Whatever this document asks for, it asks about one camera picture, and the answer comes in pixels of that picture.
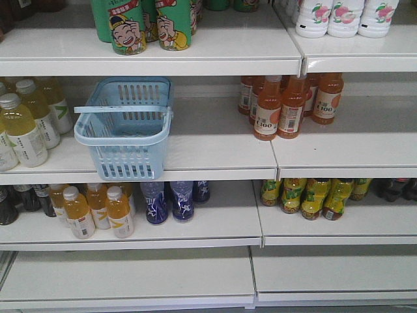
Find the orange juice bottle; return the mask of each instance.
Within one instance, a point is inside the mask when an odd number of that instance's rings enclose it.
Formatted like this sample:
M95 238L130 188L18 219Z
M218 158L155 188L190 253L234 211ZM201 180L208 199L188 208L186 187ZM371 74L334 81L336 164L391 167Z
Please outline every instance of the orange juice bottle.
M250 112L249 112L249 123L255 124L256 110L258 107L258 97L261 94L263 85L265 82L265 76L255 76L253 81L252 93L250 94Z
M276 136L281 112L281 75L266 76L258 97L253 134L260 140L272 140Z
M311 116L311 119L316 123L323 125L333 123L343 89L341 75L342 73L326 73L321 77L313 115Z
M306 95L304 92L305 78L291 75L288 87L282 94L282 108L277 134L279 137L291 139L298 136Z

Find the beverage bottle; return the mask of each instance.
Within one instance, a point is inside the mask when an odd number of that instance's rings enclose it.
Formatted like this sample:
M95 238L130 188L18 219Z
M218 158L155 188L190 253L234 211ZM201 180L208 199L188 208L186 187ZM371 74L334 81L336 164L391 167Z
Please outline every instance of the beverage bottle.
M40 209L39 198L31 185L13 185L13 188L19 193L26 211L35 212Z
M321 77L311 116L316 123L323 125L333 123L343 89L341 75L342 73L326 73Z
M210 199L210 186L208 181L194 181L193 202L202 204Z
M360 17L359 35L370 38L385 37L390 30L398 0L366 0Z
M0 225L9 225L19 217L19 212L10 200L6 186L0 186Z
M80 194L77 187L69 186L64 189L64 208L71 231L78 239L87 239L96 230L87 200Z
M194 215L193 181L170 182L173 191L173 216L181 221L187 221Z
M44 95L36 88L33 80L17 82L16 89L22 98L22 104L32 113L32 117L45 141L46 148L52 149L56 147L59 143L60 135L53 123L53 117Z
M240 101L238 110L244 115L249 115L253 80L254 76L242 76L240 79Z
M46 216L56 217L52 201L49 195L49 186L45 184L33 185L36 195L38 196L40 207L44 210Z
M349 199L359 201L366 197L372 178L355 178L353 191Z
M298 212L300 209L301 193L306 187L306 183L306 178L284 178L284 188L281 196L282 211L288 214Z
M38 76L36 82L46 98L52 113L53 124L56 126L58 133L65 134L72 130L73 122L70 110L58 79L52 76Z
M110 226L118 238L127 238L133 234L135 228L130 206L126 195L119 186L112 186L107 190L106 201Z
M266 76L259 94L253 134L260 140L272 140L276 136L281 113L280 83L281 75Z
M305 78L291 75L288 87L282 94L282 107L277 134L279 137L291 139L298 136L306 101L304 90Z
M106 207L107 187L102 183L88 183L85 198L90 207L96 228L108 230L110 223Z
M339 38L355 36L363 9L364 0L334 0L327 33Z
M317 96L317 90L319 89L320 73L308 73L307 79L309 81L309 91L306 98L306 104L304 105L304 116L310 116L313 114L314 102Z
M354 181L351 178L333 178L332 188L323 203L322 214L328 220L339 219L344 211L347 199L352 193Z
M261 187L261 202L267 207L272 207L278 204L278 197L280 196L281 180L264 179Z
M48 152L31 112L20 103L19 96L14 93L1 96L0 119L19 161L31 168L44 163Z
M256 110L258 108L258 97L261 94L265 83L265 76L254 76L252 92L250 94L250 111L249 122L254 125L256 119Z
M146 219L157 225L166 221L168 208L165 201L164 182L149 181L140 183L146 201Z
M329 178L307 179L306 197L301 203L301 215L307 220L315 220L320 216L323 201L327 197L332 182Z
M64 189L69 187L68 184L50 184L50 199L52 202L53 210L61 222L65 227L69 228L70 224L67 221L68 215L66 214L65 207L64 207Z

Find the white metal shelf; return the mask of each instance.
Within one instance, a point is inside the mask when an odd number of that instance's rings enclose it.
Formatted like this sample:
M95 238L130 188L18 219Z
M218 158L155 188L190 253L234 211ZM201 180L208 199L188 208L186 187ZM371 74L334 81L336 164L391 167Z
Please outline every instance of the white metal shelf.
M0 75L264 75L298 74L301 67L300 53L266 3L251 14L205 10L187 50L165 51L152 42L131 56L99 41L89 5L69 5L51 17L36 13L6 35Z
M0 228L0 250L126 250L261 245L261 226L251 181L212 181L207 203L195 205L187 223L168 219L155 226L147 222L145 200L136 198L135 232L118 239L112 230L96 230L89 239L77 239L70 229L43 212L21 212L17 221Z

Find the white bottle cap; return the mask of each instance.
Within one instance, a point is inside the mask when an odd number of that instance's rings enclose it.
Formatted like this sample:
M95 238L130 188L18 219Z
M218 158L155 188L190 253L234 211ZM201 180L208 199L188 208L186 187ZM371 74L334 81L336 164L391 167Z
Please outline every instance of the white bottle cap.
M16 83L16 90L23 95L28 95L36 90L36 85L33 80L20 80Z
M7 93L0 97L0 107L5 110L14 109L20 102L21 100L16 93Z
M79 191L75 186L69 186L64 189L64 199L68 201L75 200L79 195Z
M122 188L119 186L112 186L107 190L107 198L109 200L119 200L122 197Z

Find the bottle row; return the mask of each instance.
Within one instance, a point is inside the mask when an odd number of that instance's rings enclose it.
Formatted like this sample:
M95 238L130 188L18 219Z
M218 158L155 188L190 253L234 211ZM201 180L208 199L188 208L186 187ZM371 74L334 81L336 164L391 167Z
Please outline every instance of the bottle row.
M260 140L298 136L302 120L334 121L343 90L342 73L306 76L242 76L238 110L248 115Z
M417 201L417 179L394 178L284 178L283 181L264 180L261 202L265 206L280 205L287 214L301 212L307 220L320 215L328 220L337 220L345 211L348 199L360 201L369 191L371 182L378 197L395 201L403 196Z
M143 182L140 190L145 199L146 218L154 225L165 222L172 214L181 222L194 216L194 204L210 198L208 181ZM16 207L33 212L43 209L79 239L93 235L95 229L112 229L118 238L130 236L135 228L136 186L132 183L88 183L0 186L0 225L18 218Z
M0 171L43 164L73 122L54 77L0 79Z

